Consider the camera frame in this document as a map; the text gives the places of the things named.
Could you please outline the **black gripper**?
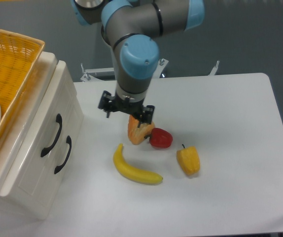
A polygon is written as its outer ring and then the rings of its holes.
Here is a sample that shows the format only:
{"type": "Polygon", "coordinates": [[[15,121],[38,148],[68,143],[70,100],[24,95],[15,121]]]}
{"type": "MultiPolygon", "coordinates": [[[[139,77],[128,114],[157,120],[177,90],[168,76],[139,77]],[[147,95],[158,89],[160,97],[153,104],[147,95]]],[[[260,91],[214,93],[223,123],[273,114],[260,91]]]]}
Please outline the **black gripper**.
{"type": "Polygon", "coordinates": [[[122,112],[132,115],[138,120],[138,126],[142,124],[151,124],[152,117],[155,110],[153,105],[143,106],[143,100],[134,102],[130,98],[121,99],[118,95],[112,96],[108,91],[102,92],[98,108],[106,113],[109,118],[110,113],[122,112]]]}

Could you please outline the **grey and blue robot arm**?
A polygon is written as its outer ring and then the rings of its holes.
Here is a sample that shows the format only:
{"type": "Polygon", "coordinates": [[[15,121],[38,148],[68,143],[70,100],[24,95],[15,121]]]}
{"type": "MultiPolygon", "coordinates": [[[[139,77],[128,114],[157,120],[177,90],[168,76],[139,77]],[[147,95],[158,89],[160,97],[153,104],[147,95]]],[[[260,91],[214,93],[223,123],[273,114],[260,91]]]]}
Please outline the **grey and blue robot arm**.
{"type": "Polygon", "coordinates": [[[116,90],[102,93],[99,109],[150,124],[155,108],[143,102],[159,63],[155,38],[202,24],[203,1],[73,0],[71,5],[80,24],[102,24],[102,37],[112,50],[116,90]]]}

